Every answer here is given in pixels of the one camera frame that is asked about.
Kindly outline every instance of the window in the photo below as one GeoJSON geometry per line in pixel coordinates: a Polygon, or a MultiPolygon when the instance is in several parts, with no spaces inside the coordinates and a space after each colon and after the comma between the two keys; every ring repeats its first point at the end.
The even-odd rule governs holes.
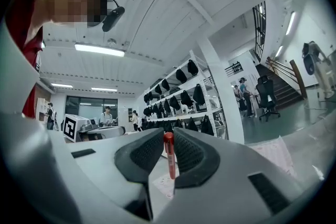
{"type": "Polygon", "coordinates": [[[118,122],[118,100],[103,98],[86,98],[67,96],[66,114],[78,115],[87,119],[99,121],[100,114],[105,112],[105,106],[111,108],[112,118],[118,122]]]}

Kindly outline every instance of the black office chair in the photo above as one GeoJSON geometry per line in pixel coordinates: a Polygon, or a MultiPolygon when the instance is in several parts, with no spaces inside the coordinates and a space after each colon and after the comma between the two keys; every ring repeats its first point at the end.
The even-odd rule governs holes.
{"type": "Polygon", "coordinates": [[[266,112],[259,117],[261,121],[262,117],[266,117],[268,121],[269,116],[278,115],[278,118],[281,117],[280,113],[275,110],[277,104],[277,99],[274,95],[273,81],[268,79],[267,76],[262,76],[258,79],[257,91],[260,95],[260,106],[266,109],[266,112]]]}

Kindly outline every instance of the red shirt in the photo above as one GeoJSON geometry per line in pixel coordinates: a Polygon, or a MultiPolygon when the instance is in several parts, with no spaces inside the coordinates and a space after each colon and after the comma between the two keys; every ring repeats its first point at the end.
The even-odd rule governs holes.
{"type": "MultiPolygon", "coordinates": [[[[34,12],[35,0],[14,0],[6,14],[6,25],[14,42],[22,51],[30,64],[36,68],[37,53],[42,50],[41,43],[43,40],[42,27],[37,35],[26,45],[28,30],[30,27],[31,17],[34,12]]],[[[29,118],[35,118],[34,109],[35,86],[23,108],[23,113],[29,118]]]]}

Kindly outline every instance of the staircase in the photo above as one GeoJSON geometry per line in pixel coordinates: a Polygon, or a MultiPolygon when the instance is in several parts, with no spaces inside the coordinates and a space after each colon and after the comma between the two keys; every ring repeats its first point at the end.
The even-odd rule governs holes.
{"type": "Polygon", "coordinates": [[[256,68],[260,76],[266,75],[273,80],[274,95],[277,98],[276,110],[284,109],[303,100],[303,97],[277,74],[263,65],[257,65],[256,68]]]}

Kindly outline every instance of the red pen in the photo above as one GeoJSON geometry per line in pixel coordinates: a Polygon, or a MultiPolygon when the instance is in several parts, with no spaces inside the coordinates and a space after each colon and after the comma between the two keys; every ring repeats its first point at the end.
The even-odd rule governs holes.
{"type": "Polygon", "coordinates": [[[174,135],[167,132],[163,136],[164,148],[168,158],[168,168],[171,179],[175,179],[175,154],[174,154],[174,135]]]}

